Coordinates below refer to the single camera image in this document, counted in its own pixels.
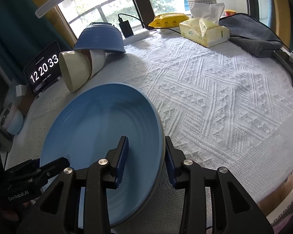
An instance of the tissue box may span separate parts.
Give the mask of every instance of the tissue box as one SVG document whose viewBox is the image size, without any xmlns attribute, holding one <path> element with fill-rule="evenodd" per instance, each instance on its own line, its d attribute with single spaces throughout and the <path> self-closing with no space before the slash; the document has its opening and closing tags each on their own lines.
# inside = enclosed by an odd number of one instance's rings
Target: tissue box
<svg viewBox="0 0 293 234">
<path fill-rule="evenodd" d="M 179 24 L 181 35 L 205 47 L 212 47 L 230 38 L 229 29 L 203 18 L 192 18 Z"/>
</svg>

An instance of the black charger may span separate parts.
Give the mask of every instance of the black charger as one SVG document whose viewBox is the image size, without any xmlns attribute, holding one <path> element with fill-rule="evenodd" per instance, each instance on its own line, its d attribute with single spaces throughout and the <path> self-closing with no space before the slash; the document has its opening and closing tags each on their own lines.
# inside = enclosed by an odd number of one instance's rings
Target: black charger
<svg viewBox="0 0 293 234">
<path fill-rule="evenodd" d="M 119 21 L 119 27 L 121 28 L 121 31 L 125 38 L 128 38 L 130 36 L 133 36 L 133 31 L 131 29 L 131 26 L 129 24 L 129 21 L 123 21 L 121 17 L 118 17 Z"/>
</svg>

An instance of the white tablecloth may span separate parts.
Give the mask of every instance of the white tablecloth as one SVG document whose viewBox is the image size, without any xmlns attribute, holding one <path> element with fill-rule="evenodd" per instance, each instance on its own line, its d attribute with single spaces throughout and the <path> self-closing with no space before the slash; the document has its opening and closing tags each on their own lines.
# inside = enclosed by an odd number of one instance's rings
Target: white tablecloth
<svg viewBox="0 0 293 234">
<path fill-rule="evenodd" d="M 175 148 L 203 167 L 227 166 L 255 201 L 275 190 L 293 170 L 293 88 L 270 58 L 255 58 L 227 41 L 210 49 L 172 33 L 126 46 L 70 94 L 64 82 L 34 101 L 14 138 L 7 167 L 39 158 L 57 115 L 77 95 L 110 82 L 143 91 L 157 108 Z M 211 203 L 207 194 L 207 225 Z M 183 191 L 174 190 L 166 169 L 146 207 L 115 231 L 178 233 Z"/>
</svg>

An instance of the yellow wet wipes package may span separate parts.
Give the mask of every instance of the yellow wet wipes package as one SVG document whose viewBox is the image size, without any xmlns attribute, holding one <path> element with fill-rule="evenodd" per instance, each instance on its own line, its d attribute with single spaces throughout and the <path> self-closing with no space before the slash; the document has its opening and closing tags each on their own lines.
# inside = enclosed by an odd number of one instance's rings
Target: yellow wet wipes package
<svg viewBox="0 0 293 234">
<path fill-rule="evenodd" d="M 149 26 L 154 28 L 177 27 L 181 22 L 188 19 L 189 17 L 183 13 L 165 13 L 156 16 Z"/>
<path fill-rule="evenodd" d="M 181 35 L 205 47 L 212 47 L 230 38 L 229 29 L 204 18 L 192 18 L 179 24 Z"/>
</svg>

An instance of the blue bowl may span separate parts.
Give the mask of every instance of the blue bowl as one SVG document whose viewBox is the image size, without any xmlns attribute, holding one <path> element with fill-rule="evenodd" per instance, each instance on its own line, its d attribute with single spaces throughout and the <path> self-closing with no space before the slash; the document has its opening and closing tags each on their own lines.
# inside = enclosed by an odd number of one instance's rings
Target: blue bowl
<svg viewBox="0 0 293 234">
<path fill-rule="evenodd" d="M 123 179 L 117 190 L 106 191 L 111 226 L 143 208 L 163 168 L 165 145 L 161 119 L 142 92 L 126 84 L 111 83 L 82 93 L 56 118 L 40 157 L 40 166 L 66 157 L 75 170 L 87 168 L 115 148 L 122 135 L 129 140 Z M 83 204 L 84 189 L 80 195 L 80 228 Z"/>
<path fill-rule="evenodd" d="M 74 50 L 103 49 L 107 53 L 125 53 L 121 32 L 110 23 L 91 23 L 80 34 Z"/>
</svg>

